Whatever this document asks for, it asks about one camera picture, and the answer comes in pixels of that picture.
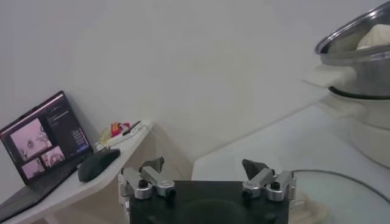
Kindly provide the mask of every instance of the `white desk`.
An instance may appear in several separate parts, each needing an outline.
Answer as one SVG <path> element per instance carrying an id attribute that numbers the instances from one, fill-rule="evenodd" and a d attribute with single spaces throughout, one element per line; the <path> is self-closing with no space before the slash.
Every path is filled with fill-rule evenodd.
<path id="1" fill-rule="evenodd" d="M 265 163 L 278 173 L 283 169 L 343 173 L 390 197 L 390 169 L 353 147 L 349 141 L 349 122 L 334 120 L 316 107 L 306 108 L 199 158 L 194 163 L 192 178 L 245 181 L 247 176 L 241 161 L 250 159 Z M 306 178 L 300 174 L 297 174 L 297 190 L 325 204 L 330 211 L 329 218 L 335 220 L 332 223 L 387 223 L 389 203 L 366 188 L 320 173 L 309 173 Z"/>
<path id="2" fill-rule="evenodd" d="M 349 120 L 312 106 L 235 141 L 194 163 L 193 180 L 247 180 L 243 159 L 277 172 L 322 169 L 359 179 L 390 197 L 390 169 L 359 152 L 349 140 Z"/>
<path id="3" fill-rule="evenodd" d="M 144 123 L 152 128 L 152 123 Z M 141 144 L 149 133 L 149 129 L 143 127 L 135 136 L 115 145 L 121 150 L 121 155 L 110 164 L 98 177 L 87 183 L 81 183 L 77 172 L 74 172 L 59 187 L 49 194 L 43 201 L 34 207 L 18 214 L 3 224 L 31 223 L 43 217 L 50 216 L 53 212 L 65 208 L 87 196 L 97 193 L 117 178 L 118 172 L 132 156 L 133 152 Z"/>

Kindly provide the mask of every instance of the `white towel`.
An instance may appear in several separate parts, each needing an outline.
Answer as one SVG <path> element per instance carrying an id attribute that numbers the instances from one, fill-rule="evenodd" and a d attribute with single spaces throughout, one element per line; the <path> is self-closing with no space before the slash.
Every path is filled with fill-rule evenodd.
<path id="1" fill-rule="evenodd" d="M 377 24 L 359 41 L 357 50 L 390 43 L 390 25 Z"/>

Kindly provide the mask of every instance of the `laptop keyboard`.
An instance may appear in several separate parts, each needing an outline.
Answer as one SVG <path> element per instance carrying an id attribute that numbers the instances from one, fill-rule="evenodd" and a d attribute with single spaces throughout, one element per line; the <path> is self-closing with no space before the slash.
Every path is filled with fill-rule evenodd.
<path id="1" fill-rule="evenodd" d="M 82 158 L 75 158 L 56 168 L 53 172 L 47 173 L 30 185 L 23 187 L 3 202 L 0 205 L 0 222 L 17 215 L 42 201 L 59 184 L 65 181 L 68 176 L 77 170 L 77 165 L 81 160 Z"/>

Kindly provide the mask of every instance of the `computer mouse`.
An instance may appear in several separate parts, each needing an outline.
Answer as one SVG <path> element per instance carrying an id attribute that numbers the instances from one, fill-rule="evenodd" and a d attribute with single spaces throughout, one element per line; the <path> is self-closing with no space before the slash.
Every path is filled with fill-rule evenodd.
<path id="1" fill-rule="evenodd" d="M 88 182 L 101 174 L 119 155 L 119 149 L 99 151 L 88 156 L 79 167 L 79 180 Z"/>

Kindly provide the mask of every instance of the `red object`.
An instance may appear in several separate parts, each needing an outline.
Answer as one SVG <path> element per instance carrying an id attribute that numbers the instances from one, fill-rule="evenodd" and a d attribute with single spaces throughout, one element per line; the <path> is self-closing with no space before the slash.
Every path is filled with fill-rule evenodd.
<path id="1" fill-rule="evenodd" d="M 119 135 L 120 133 L 122 133 L 122 131 L 126 130 L 130 128 L 130 123 L 126 122 L 126 123 L 118 123 L 118 122 L 114 122 L 111 124 L 111 138 Z"/>

